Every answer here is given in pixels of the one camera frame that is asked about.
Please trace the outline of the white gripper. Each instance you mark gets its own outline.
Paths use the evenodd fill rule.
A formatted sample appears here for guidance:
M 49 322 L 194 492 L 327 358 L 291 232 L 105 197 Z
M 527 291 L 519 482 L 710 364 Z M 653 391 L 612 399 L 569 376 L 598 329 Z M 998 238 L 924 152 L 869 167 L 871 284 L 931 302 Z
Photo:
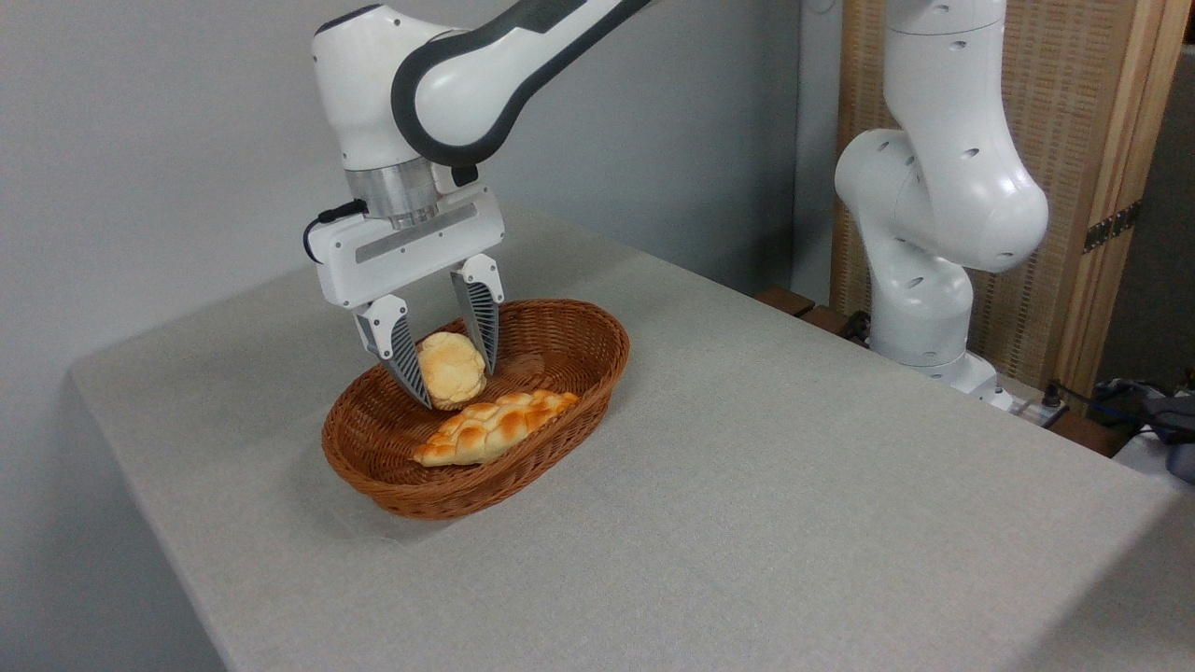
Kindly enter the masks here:
M 387 218 L 358 214 L 307 236 L 325 301 L 354 308 L 366 350 L 428 409 L 434 404 L 407 324 L 407 305 L 385 294 L 461 262 L 451 271 L 456 306 L 489 375 L 497 366 L 500 304 L 505 299 L 497 263 L 482 253 L 504 236 L 495 193 L 482 184 L 466 187 L 439 206 L 437 216 L 402 231 L 393 230 Z

